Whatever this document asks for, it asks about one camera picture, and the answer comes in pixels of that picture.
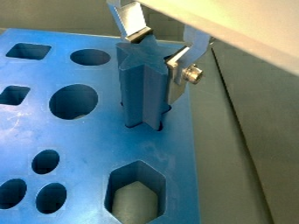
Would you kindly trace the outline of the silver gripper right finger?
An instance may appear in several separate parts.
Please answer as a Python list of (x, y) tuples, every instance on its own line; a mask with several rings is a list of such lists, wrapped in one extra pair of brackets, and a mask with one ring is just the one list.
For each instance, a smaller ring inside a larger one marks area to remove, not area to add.
[(168, 68), (168, 82), (165, 102), (172, 104), (184, 93), (185, 84), (196, 85), (201, 79), (202, 71), (194, 61), (205, 53), (210, 36), (185, 25), (182, 31), (182, 48), (165, 60)]

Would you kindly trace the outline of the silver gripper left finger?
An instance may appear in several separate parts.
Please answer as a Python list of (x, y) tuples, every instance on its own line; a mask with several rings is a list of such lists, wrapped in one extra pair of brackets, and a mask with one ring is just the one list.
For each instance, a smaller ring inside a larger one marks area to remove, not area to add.
[(130, 43), (140, 43), (152, 29), (145, 24), (141, 4), (134, 0), (106, 0), (112, 17), (120, 31), (121, 39)]

